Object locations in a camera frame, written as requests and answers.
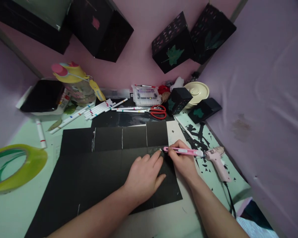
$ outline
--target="tape roll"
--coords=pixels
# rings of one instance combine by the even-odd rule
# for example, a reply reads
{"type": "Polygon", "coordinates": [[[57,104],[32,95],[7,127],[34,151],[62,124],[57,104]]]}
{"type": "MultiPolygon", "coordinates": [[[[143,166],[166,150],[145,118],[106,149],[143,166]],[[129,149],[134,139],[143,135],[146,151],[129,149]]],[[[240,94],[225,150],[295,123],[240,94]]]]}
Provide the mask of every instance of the tape roll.
{"type": "Polygon", "coordinates": [[[0,149],[0,191],[20,187],[34,178],[45,166],[44,149],[25,144],[0,149]]]}

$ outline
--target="hand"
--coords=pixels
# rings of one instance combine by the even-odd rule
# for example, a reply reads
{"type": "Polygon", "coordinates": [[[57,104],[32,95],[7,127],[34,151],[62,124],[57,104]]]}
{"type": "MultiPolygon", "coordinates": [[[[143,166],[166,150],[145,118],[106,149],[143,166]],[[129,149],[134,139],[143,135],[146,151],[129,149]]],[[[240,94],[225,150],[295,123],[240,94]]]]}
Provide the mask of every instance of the hand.
{"type": "Polygon", "coordinates": [[[157,177],[163,163],[163,157],[160,154],[161,151],[158,150],[152,157],[148,154],[143,158],[139,156],[130,168],[122,188],[135,199],[136,206],[147,201],[166,177],[165,174],[157,177]]]}
{"type": "Polygon", "coordinates": [[[168,148],[169,156],[171,157],[174,165],[178,169],[178,171],[182,174],[185,180],[188,182],[192,180],[196,176],[198,176],[198,172],[195,168],[194,157],[193,155],[185,155],[185,154],[177,154],[173,148],[183,148],[190,149],[183,141],[177,140],[173,145],[170,145],[168,148]]]}

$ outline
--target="black paper box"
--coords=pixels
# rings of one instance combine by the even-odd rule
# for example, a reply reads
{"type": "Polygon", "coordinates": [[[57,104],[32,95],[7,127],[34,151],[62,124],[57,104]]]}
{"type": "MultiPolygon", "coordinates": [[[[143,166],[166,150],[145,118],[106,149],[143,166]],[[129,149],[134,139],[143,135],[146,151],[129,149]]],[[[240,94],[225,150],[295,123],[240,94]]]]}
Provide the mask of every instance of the black paper box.
{"type": "Polygon", "coordinates": [[[222,12],[207,4],[191,31],[195,49],[191,59],[204,64],[235,30],[236,26],[222,12]]]}
{"type": "Polygon", "coordinates": [[[192,98],[192,95],[186,88],[174,88],[168,101],[164,104],[167,113],[170,116],[179,114],[192,98]]]}
{"type": "Polygon", "coordinates": [[[68,17],[71,30],[97,59],[116,62],[133,28],[113,1],[74,0],[68,17]]]}
{"type": "Polygon", "coordinates": [[[188,116],[197,124],[205,121],[221,109],[222,107],[213,98],[208,98],[199,102],[199,104],[189,112],[188,116]]]}
{"type": "MultiPolygon", "coordinates": [[[[28,8],[36,10],[37,6],[32,1],[28,5],[28,8]]],[[[51,3],[51,7],[58,13],[57,16],[55,14],[51,15],[53,11],[51,12],[48,9],[37,9],[37,13],[39,12],[41,17],[45,14],[44,19],[48,18],[50,20],[48,22],[53,24],[50,25],[13,0],[0,1],[0,21],[47,47],[64,54],[72,36],[72,32],[65,21],[62,24],[69,6],[70,1],[58,4],[51,3]]]]}
{"type": "Polygon", "coordinates": [[[191,36],[181,12],[152,42],[152,58],[164,73],[194,56],[191,36]]]}

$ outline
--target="yellow water bottle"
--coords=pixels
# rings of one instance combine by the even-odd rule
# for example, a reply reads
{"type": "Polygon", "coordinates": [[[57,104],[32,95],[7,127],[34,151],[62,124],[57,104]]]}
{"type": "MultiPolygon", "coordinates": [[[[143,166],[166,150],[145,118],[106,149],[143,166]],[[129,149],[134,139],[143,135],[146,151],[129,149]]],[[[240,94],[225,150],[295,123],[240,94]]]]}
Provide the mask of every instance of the yellow water bottle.
{"type": "Polygon", "coordinates": [[[53,74],[61,81],[78,103],[90,103],[96,99],[105,101],[105,96],[97,83],[86,75],[82,68],[74,63],[59,63],[52,65],[53,74]]]}

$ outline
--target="marker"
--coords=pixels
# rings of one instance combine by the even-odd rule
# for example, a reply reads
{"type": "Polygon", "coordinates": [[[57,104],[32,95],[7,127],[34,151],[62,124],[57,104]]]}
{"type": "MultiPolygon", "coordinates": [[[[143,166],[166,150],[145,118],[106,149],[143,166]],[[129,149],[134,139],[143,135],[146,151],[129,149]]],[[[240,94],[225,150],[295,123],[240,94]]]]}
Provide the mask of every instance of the marker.
{"type": "Polygon", "coordinates": [[[92,117],[90,117],[90,119],[93,120],[95,117],[97,117],[97,116],[99,116],[100,114],[102,114],[103,112],[107,112],[107,111],[109,111],[109,110],[110,110],[110,108],[108,108],[108,109],[103,109],[103,110],[101,110],[100,112],[95,113],[92,117]]]}
{"type": "Polygon", "coordinates": [[[119,106],[120,104],[122,104],[123,102],[127,101],[128,99],[124,99],[122,100],[121,102],[117,103],[115,106],[111,107],[111,108],[108,108],[105,112],[108,112],[110,109],[113,109],[114,107],[117,107],[119,106]]]}
{"type": "Polygon", "coordinates": [[[85,112],[84,116],[88,116],[90,114],[93,114],[95,111],[98,111],[99,109],[104,108],[104,107],[108,107],[108,106],[109,106],[109,104],[105,103],[105,104],[103,104],[99,107],[94,107],[92,110],[89,110],[89,111],[85,112]]]}
{"type": "Polygon", "coordinates": [[[108,99],[108,100],[106,100],[106,101],[104,101],[104,102],[102,102],[102,103],[100,103],[100,104],[94,106],[93,108],[89,109],[88,111],[84,112],[84,114],[88,114],[89,111],[93,111],[93,110],[95,110],[95,109],[97,109],[97,108],[99,108],[99,107],[101,107],[101,106],[104,106],[104,105],[106,105],[106,104],[109,104],[109,103],[111,103],[111,102],[112,102],[112,100],[111,100],[111,99],[108,99]]]}
{"type": "Polygon", "coordinates": [[[43,149],[45,149],[45,148],[47,148],[47,146],[46,146],[46,141],[45,141],[45,138],[44,138],[43,128],[42,128],[42,124],[41,124],[40,119],[36,118],[35,123],[36,123],[36,126],[37,126],[37,131],[39,133],[41,147],[43,149]]]}
{"type": "Polygon", "coordinates": [[[194,139],[193,135],[185,128],[185,126],[182,125],[182,123],[176,118],[176,116],[173,116],[173,117],[182,126],[182,128],[187,132],[187,134],[191,137],[191,139],[194,139]]]}
{"type": "Polygon", "coordinates": [[[79,112],[74,113],[74,114],[71,115],[69,118],[66,118],[63,122],[66,122],[66,121],[70,120],[70,119],[73,118],[73,116],[75,116],[76,114],[79,114],[79,115],[83,114],[88,108],[90,108],[90,107],[93,106],[94,104],[95,104],[95,103],[92,102],[91,104],[87,105],[87,106],[84,107],[82,110],[80,110],[79,112]]]}
{"type": "Polygon", "coordinates": [[[116,110],[141,110],[142,107],[120,107],[120,108],[113,108],[112,111],[116,110]]]}
{"type": "Polygon", "coordinates": [[[105,110],[107,110],[107,107],[111,107],[113,105],[115,105],[116,103],[114,102],[113,104],[111,105],[108,105],[106,107],[103,107],[103,108],[100,108],[96,111],[94,111],[93,113],[91,113],[90,115],[88,115],[87,117],[85,117],[85,120],[88,120],[88,119],[92,119],[92,118],[95,118],[96,116],[98,116],[99,114],[101,114],[102,112],[104,112],[105,110]]]}
{"type": "Polygon", "coordinates": [[[135,86],[148,87],[148,88],[156,88],[156,86],[139,85],[139,84],[135,84],[135,86]]]}
{"type": "Polygon", "coordinates": [[[134,113],[145,113],[146,111],[133,111],[133,110],[116,110],[117,112],[134,112],[134,113]]]}

